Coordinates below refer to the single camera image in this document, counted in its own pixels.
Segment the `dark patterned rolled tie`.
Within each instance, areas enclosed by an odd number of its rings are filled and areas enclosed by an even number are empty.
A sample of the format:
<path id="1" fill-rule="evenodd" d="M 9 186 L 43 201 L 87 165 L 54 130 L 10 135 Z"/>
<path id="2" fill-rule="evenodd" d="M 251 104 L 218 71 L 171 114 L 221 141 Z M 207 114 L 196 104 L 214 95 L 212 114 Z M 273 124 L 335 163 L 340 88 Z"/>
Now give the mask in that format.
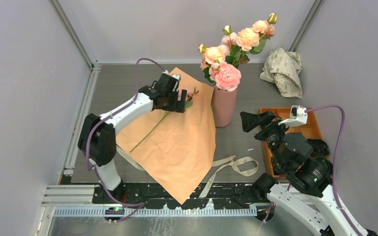
<path id="1" fill-rule="evenodd" d="M 330 155 L 330 149 L 328 144 L 324 140 L 320 139 L 307 139 L 307 143 L 313 148 L 311 153 L 312 157 L 328 157 Z"/>

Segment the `aluminium frame rail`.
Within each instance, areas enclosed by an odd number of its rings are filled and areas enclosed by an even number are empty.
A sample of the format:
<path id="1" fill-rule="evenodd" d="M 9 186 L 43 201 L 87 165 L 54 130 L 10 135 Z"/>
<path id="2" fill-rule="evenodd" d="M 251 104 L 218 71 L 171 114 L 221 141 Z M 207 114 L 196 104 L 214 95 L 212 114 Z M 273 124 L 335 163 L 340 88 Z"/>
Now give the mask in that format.
<path id="1" fill-rule="evenodd" d="M 84 90 L 80 96 L 79 107 L 76 112 L 76 118 L 74 119 L 71 137 L 69 138 L 69 143 L 65 151 L 65 157 L 61 164 L 60 181 L 62 177 L 71 177 L 73 174 L 78 153 L 77 144 L 82 129 L 83 120 L 89 111 L 100 69 L 101 65 L 99 63 L 95 63 L 92 66 L 86 80 Z"/>

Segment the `pink cylindrical vase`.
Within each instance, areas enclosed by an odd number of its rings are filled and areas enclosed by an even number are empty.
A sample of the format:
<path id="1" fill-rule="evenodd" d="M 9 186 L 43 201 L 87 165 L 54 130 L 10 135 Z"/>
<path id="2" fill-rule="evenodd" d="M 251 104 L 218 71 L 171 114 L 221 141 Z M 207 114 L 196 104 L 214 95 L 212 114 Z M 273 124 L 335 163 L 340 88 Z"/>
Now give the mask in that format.
<path id="1" fill-rule="evenodd" d="M 228 126 L 232 119 L 238 90 L 226 91 L 214 86 L 211 106 L 216 127 Z"/>

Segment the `pink flower stem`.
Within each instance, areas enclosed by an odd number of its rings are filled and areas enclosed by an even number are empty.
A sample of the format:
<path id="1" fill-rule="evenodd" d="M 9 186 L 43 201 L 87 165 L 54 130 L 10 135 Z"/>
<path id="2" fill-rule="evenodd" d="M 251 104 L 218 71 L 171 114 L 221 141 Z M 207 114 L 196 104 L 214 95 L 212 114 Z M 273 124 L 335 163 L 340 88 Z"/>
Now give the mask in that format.
<path id="1" fill-rule="evenodd" d="M 197 49 L 199 53 L 202 54 L 200 68 L 204 73 L 204 78 L 209 83 L 213 83 L 214 80 L 211 78 L 209 71 L 214 63 L 220 63 L 221 61 L 225 60 L 225 58 L 229 55 L 230 48 L 227 45 L 207 48 L 204 44 L 199 44 Z"/>
<path id="2" fill-rule="evenodd" d="M 238 32 L 236 45 L 240 48 L 240 56 L 236 65 L 248 63 L 248 54 L 257 55 L 263 51 L 267 40 L 275 34 L 276 22 L 277 14 L 271 13 L 266 20 L 258 20 L 251 27 Z"/>
<path id="3" fill-rule="evenodd" d="M 221 39 L 220 47 L 223 49 L 225 61 L 235 67 L 239 66 L 241 57 L 241 47 L 237 45 L 238 35 L 232 31 L 231 26 L 227 25 L 223 28 L 224 36 Z"/>
<path id="4" fill-rule="evenodd" d="M 242 78 L 240 70 L 225 61 L 214 62 L 208 72 L 217 88 L 224 91 L 234 91 Z"/>

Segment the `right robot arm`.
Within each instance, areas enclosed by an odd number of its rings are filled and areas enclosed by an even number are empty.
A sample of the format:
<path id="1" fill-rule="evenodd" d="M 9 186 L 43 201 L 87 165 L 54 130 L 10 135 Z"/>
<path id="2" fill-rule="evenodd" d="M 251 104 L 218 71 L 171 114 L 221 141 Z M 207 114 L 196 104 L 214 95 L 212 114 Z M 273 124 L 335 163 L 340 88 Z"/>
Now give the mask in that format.
<path id="1" fill-rule="evenodd" d="M 252 185 L 258 201 L 270 201 L 281 206 L 316 236 L 376 235 L 376 232 L 361 226 L 342 205 L 334 186 L 334 168 L 311 158 L 314 149 L 302 133 L 288 132 L 291 127 L 307 123 L 306 108 L 292 106 L 290 116 L 285 120 L 271 111 L 261 114 L 241 112 L 240 116 L 244 132 L 260 127 L 255 139 L 267 144 L 286 180 L 304 194 L 317 210 L 292 196 L 275 177 L 267 173 Z"/>

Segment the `pink flowers with green stems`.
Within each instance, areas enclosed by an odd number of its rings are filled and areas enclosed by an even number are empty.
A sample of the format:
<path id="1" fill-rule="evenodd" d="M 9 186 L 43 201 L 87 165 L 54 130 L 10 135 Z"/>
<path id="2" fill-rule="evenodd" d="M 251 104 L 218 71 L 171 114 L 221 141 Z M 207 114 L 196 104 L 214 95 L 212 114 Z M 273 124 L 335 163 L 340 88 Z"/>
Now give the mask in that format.
<path id="1" fill-rule="evenodd" d="M 196 87 L 193 87 L 192 90 L 188 91 L 185 96 L 185 106 L 184 111 L 193 105 L 194 96 L 199 93 L 199 90 Z M 163 117 L 157 122 L 157 124 L 149 131 L 149 133 L 140 140 L 129 152 L 132 153 L 136 148 L 138 148 L 152 133 L 153 131 L 167 118 L 170 114 L 170 111 L 165 111 Z"/>

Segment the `crumpled printed paper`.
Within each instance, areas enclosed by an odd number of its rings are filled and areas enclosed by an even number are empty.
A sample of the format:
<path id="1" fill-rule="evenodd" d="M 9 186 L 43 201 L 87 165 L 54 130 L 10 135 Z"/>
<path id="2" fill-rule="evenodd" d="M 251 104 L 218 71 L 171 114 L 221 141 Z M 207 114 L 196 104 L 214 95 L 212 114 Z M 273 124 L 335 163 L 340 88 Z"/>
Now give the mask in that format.
<path id="1" fill-rule="evenodd" d="M 260 79 L 276 85 L 283 97 L 303 97 L 299 74 L 302 60 L 298 52 L 282 48 L 272 50 L 264 63 Z"/>

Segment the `green orange flower bouquet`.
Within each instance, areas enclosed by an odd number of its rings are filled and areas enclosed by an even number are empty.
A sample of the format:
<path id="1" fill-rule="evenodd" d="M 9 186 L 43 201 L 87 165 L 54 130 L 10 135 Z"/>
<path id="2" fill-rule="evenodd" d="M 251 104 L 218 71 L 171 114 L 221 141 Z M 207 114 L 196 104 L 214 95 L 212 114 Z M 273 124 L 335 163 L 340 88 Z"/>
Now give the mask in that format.
<path id="1" fill-rule="evenodd" d="M 163 117 L 164 111 L 145 114 L 116 136 L 116 142 L 178 203 L 182 204 L 212 167 L 216 148 L 216 128 L 211 108 L 213 88 L 179 68 L 180 89 L 199 90 L 193 105 L 184 113 L 171 112 L 153 133 L 132 153 Z"/>

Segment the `orange compartment tray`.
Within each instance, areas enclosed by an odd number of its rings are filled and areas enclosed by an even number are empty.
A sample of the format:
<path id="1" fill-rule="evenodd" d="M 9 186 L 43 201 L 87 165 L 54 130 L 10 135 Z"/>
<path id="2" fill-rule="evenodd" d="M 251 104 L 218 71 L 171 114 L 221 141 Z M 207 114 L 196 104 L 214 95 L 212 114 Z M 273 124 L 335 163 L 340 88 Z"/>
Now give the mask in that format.
<path id="1" fill-rule="evenodd" d="M 257 113 L 261 114 L 266 111 L 271 111 L 276 116 L 281 117 L 282 119 L 287 119 L 290 116 L 290 107 L 273 107 L 273 108 L 264 107 L 264 108 L 259 108 Z M 307 139 L 323 140 L 323 137 L 319 130 L 319 126 L 317 124 L 317 120 L 315 118 L 314 113 L 310 113 L 308 115 L 306 124 L 289 128 L 289 130 L 286 133 L 291 133 L 291 132 L 300 132 Z M 274 165 L 272 162 L 273 156 L 265 141 L 262 141 L 262 149 L 263 149 L 263 155 L 264 155 L 263 158 L 264 158 L 264 166 L 265 166 L 266 173 L 272 175 L 275 178 L 278 178 L 280 175 L 274 169 Z"/>

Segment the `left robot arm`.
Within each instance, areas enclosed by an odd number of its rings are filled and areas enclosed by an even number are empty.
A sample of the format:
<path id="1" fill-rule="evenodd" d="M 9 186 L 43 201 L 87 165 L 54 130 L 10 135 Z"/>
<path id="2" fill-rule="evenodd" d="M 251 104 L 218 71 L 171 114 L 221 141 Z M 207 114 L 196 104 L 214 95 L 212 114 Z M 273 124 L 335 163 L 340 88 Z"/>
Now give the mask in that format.
<path id="1" fill-rule="evenodd" d="M 99 180 L 106 187 L 104 196 L 118 203 L 124 196 L 114 157 L 117 152 L 116 136 L 139 117 L 153 110 L 183 113 L 187 90 L 179 90 L 181 76 L 164 71 L 157 81 L 144 86 L 130 100 L 101 115 L 90 113 L 84 119 L 78 148 L 94 168 Z"/>

